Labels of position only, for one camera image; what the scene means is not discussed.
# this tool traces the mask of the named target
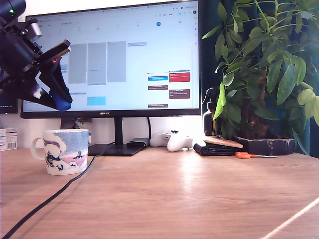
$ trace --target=black plant pot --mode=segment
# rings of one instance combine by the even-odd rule
[[[244,146],[243,151],[258,155],[290,155],[294,152],[294,140],[287,139],[245,139],[234,137]]]

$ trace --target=mug handle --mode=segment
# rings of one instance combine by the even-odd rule
[[[32,141],[31,148],[30,148],[31,154],[32,154],[33,157],[35,157],[36,159],[45,161],[45,158],[44,158],[44,157],[41,157],[41,156],[36,152],[35,145],[36,145],[36,143],[37,143],[37,141],[38,141],[39,139],[42,139],[42,140],[43,140],[43,137],[35,138],[35,139]]]

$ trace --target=wallet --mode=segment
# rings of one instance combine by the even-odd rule
[[[212,143],[196,143],[194,150],[203,156],[232,156],[238,148]]]

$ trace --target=mug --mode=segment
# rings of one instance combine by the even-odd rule
[[[36,142],[44,142],[45,158],[36,152]],[[46,162],[46,170],[51,175],[81,173],[87,167],[89,131],[87,129],[45,130],[43,137],[34,139],[32,155]]]

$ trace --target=black wallet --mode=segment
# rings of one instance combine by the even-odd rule
[[[203,142],[196,143],[194,150],[203,156],[232,156],[235,155],[237,148]]]
[[[148,138],[135,138],[128,142],[128,147],[148,147],[149,143]]]

